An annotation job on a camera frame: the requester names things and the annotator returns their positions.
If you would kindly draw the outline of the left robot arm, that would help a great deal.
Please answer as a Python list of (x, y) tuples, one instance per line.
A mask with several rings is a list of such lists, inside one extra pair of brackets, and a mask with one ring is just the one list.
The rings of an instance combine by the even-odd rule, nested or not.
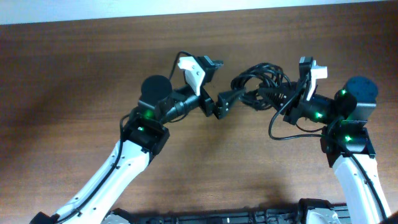
[(39, 212), (32, 223), (101, 223), (125, 188), (152, 162), (167, 142), (166, 123), (178, 122), (195, 108), (218, 119), (245, 88), (221, 92), (214, 102), (202, 81), (187, 80), (174, 89), (170, 79), (153, 75), (141, 85), (138, 105), (119, 122), (120, 138), (95, 175), (64, 206), (49, 216)]

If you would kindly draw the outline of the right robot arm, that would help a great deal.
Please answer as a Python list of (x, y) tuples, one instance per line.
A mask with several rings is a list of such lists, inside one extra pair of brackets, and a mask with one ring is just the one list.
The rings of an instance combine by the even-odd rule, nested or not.
[(366, 124), (376, 108), (377, 86), (364, 77), (349, 79), (333, 98), (316, 93), (318, 78), (268, 87), (259, 94), (289, 124), (300, 118), (323, 124), (319, 138), (328, 165), (338, 179), (353, 223), (389, 223), (391, 210), (381, 187), (376, 152)]

